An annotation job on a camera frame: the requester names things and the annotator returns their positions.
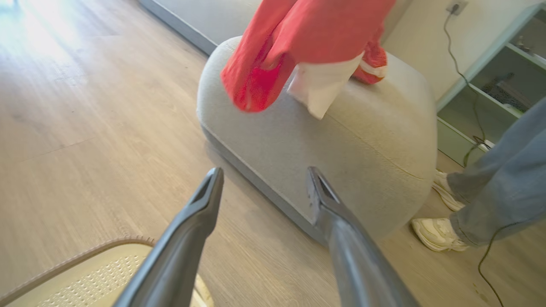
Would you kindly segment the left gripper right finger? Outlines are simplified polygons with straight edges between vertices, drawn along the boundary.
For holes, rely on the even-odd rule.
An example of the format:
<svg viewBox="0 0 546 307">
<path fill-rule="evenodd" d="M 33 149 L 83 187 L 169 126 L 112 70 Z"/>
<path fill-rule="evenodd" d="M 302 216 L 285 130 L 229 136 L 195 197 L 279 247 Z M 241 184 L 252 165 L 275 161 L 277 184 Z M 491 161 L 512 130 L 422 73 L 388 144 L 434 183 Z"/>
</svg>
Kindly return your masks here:
<svg viewBox="0 0 546 307">
<path fill-rule="evenodd" d="M 307 171 L 313 226 L 329 249 L 341 307 L 421 307 L 317 167 Z"/>
</svg>

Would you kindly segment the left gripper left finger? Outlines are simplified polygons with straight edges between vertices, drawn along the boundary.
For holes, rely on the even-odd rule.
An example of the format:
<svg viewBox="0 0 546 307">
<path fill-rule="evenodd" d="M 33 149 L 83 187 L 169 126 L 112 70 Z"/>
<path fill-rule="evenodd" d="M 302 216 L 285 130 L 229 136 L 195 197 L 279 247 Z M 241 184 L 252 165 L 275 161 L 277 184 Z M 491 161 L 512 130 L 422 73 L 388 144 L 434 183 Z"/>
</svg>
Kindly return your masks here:
<svg viewBox="0 0 546 307">
<path fill-rule="evenodd" d="M 224 171 L 211 169 L 113 307 L 190 307 L 203 247 L 216 227 L 223 189 Z"/>
</svg>

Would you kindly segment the red and white garment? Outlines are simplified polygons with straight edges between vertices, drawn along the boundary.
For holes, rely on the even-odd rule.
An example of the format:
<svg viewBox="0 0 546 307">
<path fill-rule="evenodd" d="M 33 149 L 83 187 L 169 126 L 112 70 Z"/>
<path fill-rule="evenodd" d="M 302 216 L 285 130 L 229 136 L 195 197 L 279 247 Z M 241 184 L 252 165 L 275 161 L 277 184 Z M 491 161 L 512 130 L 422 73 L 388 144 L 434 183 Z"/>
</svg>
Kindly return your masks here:
<svg viewBox="0 0 546 307">
<path fill-rule="evenodd" d="M 267 109 L 288 93 L 322 119 L 350 78 L 373 85 L 386 76 L 380 46 L 397 0 L 262 0 L 221 72 L 238 109 Z"/>
</svg>

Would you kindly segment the white perforated laundry basket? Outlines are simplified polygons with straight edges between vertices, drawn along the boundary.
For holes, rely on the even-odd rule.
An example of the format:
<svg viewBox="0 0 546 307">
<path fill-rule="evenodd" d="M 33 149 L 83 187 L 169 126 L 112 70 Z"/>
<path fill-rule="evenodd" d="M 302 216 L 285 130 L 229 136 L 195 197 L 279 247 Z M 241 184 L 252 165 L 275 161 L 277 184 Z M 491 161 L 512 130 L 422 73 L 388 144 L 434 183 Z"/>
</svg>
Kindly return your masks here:
<svg viewBox="0 0 546 307">
<path fill-rule="evenodd" d="M 94 247 L 1 297 L 0 307 L 113 307 L 158 240 L 124 237 Z M 216 307 L 198 274 L 190 307 Z"/>
</svg>

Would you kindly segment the grey upholstered seat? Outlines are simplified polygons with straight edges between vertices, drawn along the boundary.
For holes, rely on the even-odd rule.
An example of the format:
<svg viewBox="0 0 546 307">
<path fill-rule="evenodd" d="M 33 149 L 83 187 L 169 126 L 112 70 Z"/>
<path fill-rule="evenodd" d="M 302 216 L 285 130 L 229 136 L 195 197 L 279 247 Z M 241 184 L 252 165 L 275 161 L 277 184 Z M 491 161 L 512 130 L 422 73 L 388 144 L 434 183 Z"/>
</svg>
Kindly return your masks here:
<svg viewBox="0 0 546 307">
<path fill-rule="evenodd" d="M 396 231 L 425 204 L 436 168 L 436 104 L 426 79 L 388 54 L 376 85 L 349 81 L 322 120 L 283 91 L 260 113 L 240 111 L 220 74 L 240 37 L 212 52 L 197 90 L 197 117 L 211 144 L 310 237 L 307 189 L 315 166 L 374 239 Z"/>
</svg>

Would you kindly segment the white sneaker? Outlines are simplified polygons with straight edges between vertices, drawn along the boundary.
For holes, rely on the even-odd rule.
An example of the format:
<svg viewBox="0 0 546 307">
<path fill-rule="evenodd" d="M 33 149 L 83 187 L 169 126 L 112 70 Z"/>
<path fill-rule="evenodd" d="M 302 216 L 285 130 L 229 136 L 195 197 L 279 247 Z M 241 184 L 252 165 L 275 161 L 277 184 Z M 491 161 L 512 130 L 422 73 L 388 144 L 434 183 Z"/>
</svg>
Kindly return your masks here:
<svg viewBox="0 0 546 307">
<path fill-rule="evenodd" d="M 419 240 L 435 252 L 463 252 L 469 246 L 459 239 L 449 218 L 416 218 L 411 222 Z"/>
<path fill-rule="evenodd" d="M 465 204 L 456 200 L 453 191 L 448 186 L 447 173 L 436 169 L 432 188 L 439 194 L 446 207 L 453 212 L 464 208 Z"/>
</svg>

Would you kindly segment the blue jeans legs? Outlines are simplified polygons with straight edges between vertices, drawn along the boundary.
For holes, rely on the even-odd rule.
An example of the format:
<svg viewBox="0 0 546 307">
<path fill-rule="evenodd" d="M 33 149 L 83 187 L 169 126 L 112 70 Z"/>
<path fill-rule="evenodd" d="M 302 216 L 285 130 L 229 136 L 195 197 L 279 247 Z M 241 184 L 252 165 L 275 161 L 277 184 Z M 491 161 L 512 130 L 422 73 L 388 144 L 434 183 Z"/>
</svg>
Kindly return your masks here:
<svg viewBox="0 0 546 307">
<path fill-rule="evenodd" d="M 546 97 L 474 164 L 448 174 L 447 183 L 463 204 L 450 223 L 468 246 L 487 245 L 546 217 Z"/>
</svg>

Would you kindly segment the pale green shelf cabinet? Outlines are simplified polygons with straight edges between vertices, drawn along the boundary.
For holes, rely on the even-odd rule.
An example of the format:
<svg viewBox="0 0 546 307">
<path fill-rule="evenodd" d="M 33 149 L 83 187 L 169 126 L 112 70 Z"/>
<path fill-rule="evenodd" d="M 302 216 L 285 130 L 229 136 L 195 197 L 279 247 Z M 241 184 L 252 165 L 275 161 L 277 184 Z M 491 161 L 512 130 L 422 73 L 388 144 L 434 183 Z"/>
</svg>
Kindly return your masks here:
<svg viewBox="0 0 546 307">
<path fill-rule="evenodd" d="M 524 10 L 439 103 L 438 148 L 465 167 L 546 97 L 546 0 Z"/>
</svg>

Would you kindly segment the wall power outlet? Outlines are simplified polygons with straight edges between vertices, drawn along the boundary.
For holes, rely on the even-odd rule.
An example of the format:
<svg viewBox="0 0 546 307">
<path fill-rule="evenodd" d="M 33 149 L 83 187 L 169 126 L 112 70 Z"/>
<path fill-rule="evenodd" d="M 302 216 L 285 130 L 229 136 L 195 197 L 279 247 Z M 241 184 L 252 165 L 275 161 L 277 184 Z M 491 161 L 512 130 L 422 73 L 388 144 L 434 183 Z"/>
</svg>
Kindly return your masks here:
<svg viewBox="0 0 546 307">
<path fill-rule="evenodd" d="M 469 0 L 450 0 L 448 6 L 445 8 L 449 15 L 458 16 L 462 10 L 468 5 Z"/>
</svg>

